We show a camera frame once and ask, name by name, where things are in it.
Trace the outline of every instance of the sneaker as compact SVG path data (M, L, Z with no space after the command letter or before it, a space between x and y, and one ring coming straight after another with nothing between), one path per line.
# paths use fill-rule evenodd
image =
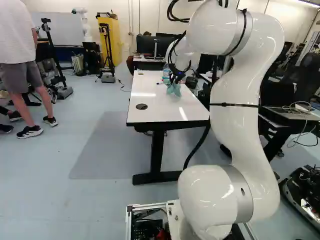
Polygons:
M0 131L4 132L5 134L11 133L13 129L14 126L0 124Z
M23 119L18 111L14 111L13 113L8 114L8 116L9 116L10 122L15 122Z
M49 124L52 128L58 125L55 117L53 117L53 118L48 118L48 116L45 116L45 117L43 118L43 121L44 121L46 124Z
M26 126L21 132L18 132L16 134L16 137L18 139L27 139L30 137L38 136L38 135L42 134L43 131L44 131L44 129L39 127L38 125L35 125L33 127Z

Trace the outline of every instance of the black desk leg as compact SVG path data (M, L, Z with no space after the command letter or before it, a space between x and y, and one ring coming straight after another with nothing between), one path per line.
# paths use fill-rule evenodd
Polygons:
M151 146L150 172L134 175L133 185L177 181L182 171L161 171L165 131L154 131Z
M286 143L290 135L291 135L291 131L289 129L279 130L276 132L273 138L268 142L268 144L263 148L264 154L268 159L269 163L278 154L278 152L281 150L282 146Z

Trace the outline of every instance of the yellow cabinet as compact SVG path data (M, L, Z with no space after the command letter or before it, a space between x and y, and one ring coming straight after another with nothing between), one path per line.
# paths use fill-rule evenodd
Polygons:
M114 66L118 66L122 62L122 43L120 39L119 22L111 17L98 17L97 19L99 26L100 24L109 24L113 64ZM106 42L108 44L108 38L105 41L105 35L100 33L100 41L104 62L107 57Z

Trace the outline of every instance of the whiteboard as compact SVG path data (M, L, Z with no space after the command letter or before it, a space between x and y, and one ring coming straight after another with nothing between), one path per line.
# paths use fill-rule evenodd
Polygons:
M85 41L81 16L69 12L31 12L36 27L43 23L41 19L51 19L48 26L54 45L82 46ZM47 34L42 29L40 38L46 39Z

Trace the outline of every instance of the ceiling light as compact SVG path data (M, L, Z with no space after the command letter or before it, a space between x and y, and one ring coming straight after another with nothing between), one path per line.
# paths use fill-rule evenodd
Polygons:
M298 0L298 1L301 2L301 3L304 3L304 4L308 5L308 6L312 6L314 8L320 8L320 4L315 3L315 2L311 2L309 0Z

